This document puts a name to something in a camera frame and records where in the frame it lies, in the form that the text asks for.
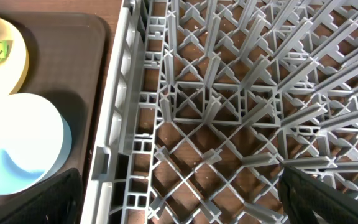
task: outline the dark brown placemat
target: dark brown placemat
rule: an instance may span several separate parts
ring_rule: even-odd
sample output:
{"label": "dark brown placemat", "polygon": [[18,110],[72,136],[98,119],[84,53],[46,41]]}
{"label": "dark brown placemat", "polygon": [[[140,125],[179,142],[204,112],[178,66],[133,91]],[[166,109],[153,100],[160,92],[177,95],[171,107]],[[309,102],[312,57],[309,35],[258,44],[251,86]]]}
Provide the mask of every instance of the dark brown placemat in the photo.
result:
{"label": "dark brown placemat", "polygon": [[[20,90],[51,101],[73,136],[71,153],[59,172],[83,172],[105,40],[97,16],[63,12],[0,12],[14,24],[29,51],[29,72]],[[0,197],[0,204],[14,195]]]}

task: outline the yellow plate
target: yellow plate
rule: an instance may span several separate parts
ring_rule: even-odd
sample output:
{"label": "yellow plate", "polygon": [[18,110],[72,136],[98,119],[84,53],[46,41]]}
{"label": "yellow plate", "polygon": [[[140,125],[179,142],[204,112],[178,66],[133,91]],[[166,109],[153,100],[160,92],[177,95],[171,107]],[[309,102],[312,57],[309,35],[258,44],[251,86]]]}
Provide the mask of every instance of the yellow plate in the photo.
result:
{"label": "yellow plate", "polygon": [[0,96],[17,93],[29,69],[29,56],[21,33],[0,18],[0,40],[8,40],[8,53],[0,63]]}

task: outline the dish rack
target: dish rack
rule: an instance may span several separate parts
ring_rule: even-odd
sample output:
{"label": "dish rack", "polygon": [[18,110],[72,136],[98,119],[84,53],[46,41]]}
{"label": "dish rack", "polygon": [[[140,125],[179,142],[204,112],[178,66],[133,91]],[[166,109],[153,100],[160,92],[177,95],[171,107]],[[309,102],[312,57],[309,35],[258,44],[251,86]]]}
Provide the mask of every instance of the dish rack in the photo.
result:
{"label": "dish rack", "polygon": [[124,0],[81,222],[285,223],[280,164],[358,200],[358,0]]}

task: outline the light blue cup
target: light blue cup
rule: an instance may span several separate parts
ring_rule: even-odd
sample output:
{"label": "light blue cup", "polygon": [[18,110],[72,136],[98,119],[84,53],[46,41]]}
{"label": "light blue cup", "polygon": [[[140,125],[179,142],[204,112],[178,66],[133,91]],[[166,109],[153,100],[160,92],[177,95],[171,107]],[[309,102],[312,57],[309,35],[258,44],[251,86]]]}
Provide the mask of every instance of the light blue cup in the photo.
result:
{"label": "light blue cup", "polygon": [[45,98],[21,93],[0,99],[0,195],[54,175],[67,160],[71,141],[67,122]]}

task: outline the bowl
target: bowl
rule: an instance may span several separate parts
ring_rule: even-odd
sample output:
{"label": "bowl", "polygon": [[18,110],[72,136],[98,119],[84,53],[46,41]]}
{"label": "bowl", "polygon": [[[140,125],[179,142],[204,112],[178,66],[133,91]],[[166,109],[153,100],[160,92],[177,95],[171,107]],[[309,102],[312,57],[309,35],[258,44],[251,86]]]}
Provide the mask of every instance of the bowl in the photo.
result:
{"label": "bowl", "polygon": [[29,68],[29,56],[21,33],[0,18],[0,40],[8,40],[7,58],[0,62],[0,96],[17,93]]}
{"label": "bowl", "polygon": [[45,98],[0,98],[0,195],[25,190],[56,173],[71,150],[71,131]]}

